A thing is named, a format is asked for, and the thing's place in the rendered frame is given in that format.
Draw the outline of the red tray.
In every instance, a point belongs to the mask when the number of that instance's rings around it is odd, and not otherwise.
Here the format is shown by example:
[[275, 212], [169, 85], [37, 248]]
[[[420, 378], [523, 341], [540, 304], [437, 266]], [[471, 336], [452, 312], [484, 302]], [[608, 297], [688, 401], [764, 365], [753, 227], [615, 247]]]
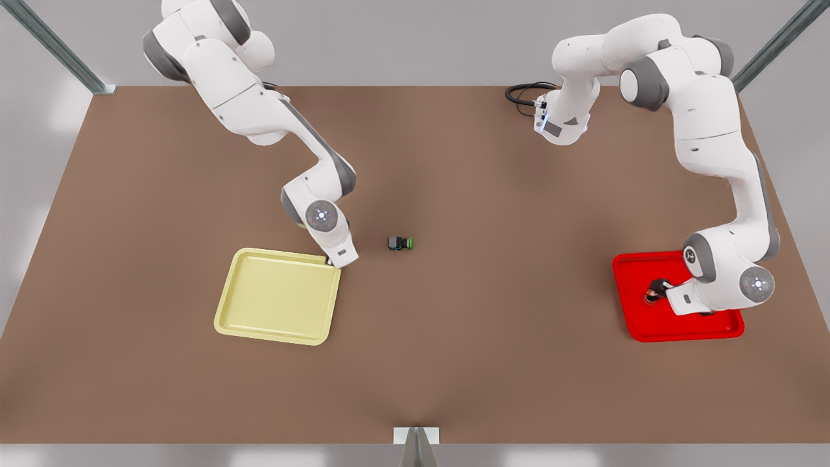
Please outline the red tray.
[[738, 310], [718, 311], [714, 315], [677, 316], [668, 301], [647, 304], [644, 296], [655, 279], [672, 284], [691, 278], [681, 251], [629, 252], [614, 257], [613, 271], [626, 328], [638, 342], [681, 342], [735, 338], [744, 333]]

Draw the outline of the yellow tray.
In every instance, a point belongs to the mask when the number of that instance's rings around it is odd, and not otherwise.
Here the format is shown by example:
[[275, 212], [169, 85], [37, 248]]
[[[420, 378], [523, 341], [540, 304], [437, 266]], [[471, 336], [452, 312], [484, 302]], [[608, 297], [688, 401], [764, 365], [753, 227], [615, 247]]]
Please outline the yellow tray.
[[340, 269], [322, 256], [242, 248], [231, 261], [217, 332], [318, 346], [329, 336]]

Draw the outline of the silver frame post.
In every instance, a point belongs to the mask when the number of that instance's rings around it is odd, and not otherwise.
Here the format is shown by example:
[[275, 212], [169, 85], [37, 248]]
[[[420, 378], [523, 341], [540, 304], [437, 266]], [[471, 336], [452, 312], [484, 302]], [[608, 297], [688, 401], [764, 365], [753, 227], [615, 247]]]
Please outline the silver frame post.
[[807, 0], [732, 78], [735, 91], [737, 93], [744, 91], [780, 53], [791, 45], [828, 8], [830, 8], [830, 0]]
[[398, 467], [438, 467], [432, 445], [440, 443], [438, 427], [395, 427], [392, 443], [402, 444]]
[[0, 6], [18, 21], [33, 38], [38, 40], [92, 94], [115, 94], [117, 86], [104, 83], [24, 0], [0, 0]]

